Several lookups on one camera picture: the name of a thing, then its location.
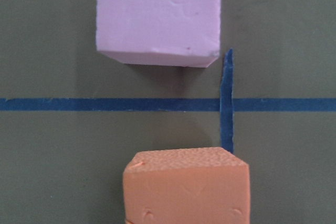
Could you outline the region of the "orange foam block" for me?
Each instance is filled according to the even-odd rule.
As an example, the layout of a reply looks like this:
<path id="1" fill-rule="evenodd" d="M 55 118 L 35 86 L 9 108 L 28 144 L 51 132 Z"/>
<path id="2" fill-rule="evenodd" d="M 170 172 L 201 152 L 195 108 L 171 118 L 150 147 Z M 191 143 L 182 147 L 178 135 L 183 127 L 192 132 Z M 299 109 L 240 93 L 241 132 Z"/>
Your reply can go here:
<path id="1" fill-rule="evenodd" d="M 138 152 L 123 199 L 126 223 L 249 223 L 249 166 L 221 147 Z"/>

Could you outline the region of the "pink foam block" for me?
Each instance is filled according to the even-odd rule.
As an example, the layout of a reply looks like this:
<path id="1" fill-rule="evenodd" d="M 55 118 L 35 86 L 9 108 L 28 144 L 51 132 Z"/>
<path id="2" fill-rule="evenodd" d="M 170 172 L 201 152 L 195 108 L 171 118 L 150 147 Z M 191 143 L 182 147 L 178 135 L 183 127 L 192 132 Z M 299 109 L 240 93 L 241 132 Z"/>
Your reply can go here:
<path id="1" fill-rule="evenodd" d="M 206 68 L 220 51 L 221 0 L 97 0 L 97 51 L 121 63 Z"/>

